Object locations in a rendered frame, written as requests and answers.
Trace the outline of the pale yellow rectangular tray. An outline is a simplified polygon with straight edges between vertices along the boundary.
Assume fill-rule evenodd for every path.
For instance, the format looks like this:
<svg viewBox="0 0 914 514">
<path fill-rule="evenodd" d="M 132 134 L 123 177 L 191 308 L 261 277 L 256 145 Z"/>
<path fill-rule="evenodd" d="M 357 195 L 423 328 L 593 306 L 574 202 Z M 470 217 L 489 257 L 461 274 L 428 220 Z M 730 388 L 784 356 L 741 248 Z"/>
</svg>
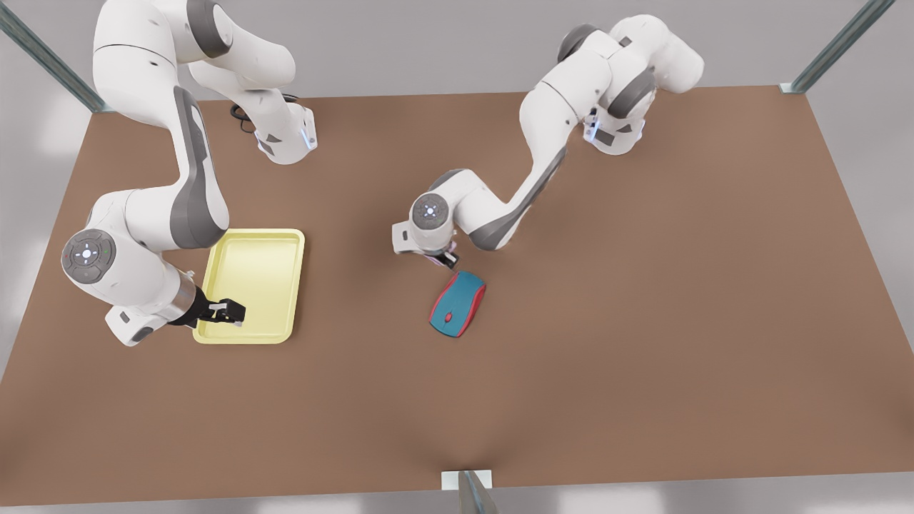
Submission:
<svg viewBox="0 0 914 514">
<path fill-rule="evenodd" d="M 272 345 L 293 332 L 306 237 L 293 228 L 230 228 L 210 250 L 202 291 L 246 309 L 240 326 L 201 322 L 197 342 Z"/>
</svg>

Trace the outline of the teal and red computer mouse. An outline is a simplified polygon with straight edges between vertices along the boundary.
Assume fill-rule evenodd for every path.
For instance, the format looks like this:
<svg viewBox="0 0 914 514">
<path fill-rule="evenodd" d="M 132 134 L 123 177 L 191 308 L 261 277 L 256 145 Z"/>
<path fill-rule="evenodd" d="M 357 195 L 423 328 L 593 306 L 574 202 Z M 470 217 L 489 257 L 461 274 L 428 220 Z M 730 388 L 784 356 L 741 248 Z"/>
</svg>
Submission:
<svg viewBox="0 0 914 514">
<path fill-rule="evenodd" d="M 469 272 L 457 272 L 432 306 L 428 322 L 443 335 L 460 338 L 471 324 L 486 292 L 486 283 Z"/>
</svg>

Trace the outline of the silver frame post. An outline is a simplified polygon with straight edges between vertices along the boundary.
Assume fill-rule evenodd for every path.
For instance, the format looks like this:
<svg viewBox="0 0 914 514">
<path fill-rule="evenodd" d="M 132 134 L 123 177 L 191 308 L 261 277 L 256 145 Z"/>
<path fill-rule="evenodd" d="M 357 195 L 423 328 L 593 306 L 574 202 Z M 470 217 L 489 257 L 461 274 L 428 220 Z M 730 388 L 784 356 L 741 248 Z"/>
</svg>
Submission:
<svg viewBox="0 0 914 514">
<path fill-rule="evenodd" d="M 861 9 L 839 30 L 832 40 L 820 50 L 793 81 L 779 84 L 779 91 L 786 95 L 806 94 L 810 88 L 852 48 L 858 39 L 893 6 L 895 0 L 866 0 Z"/>
<path fill-rule="evenodd" d="M 0 0 L 0 30 L 92 113 L 112 112 L 94 89 L 72 71 L 3 0 Z"/>
<path fill-rule="evenodd" d="M 490 470 L 441 472 L 441 490 L 458 492 L 460 514 L 501 514 L 489 492 L 492 487 Z"/>
</svg>

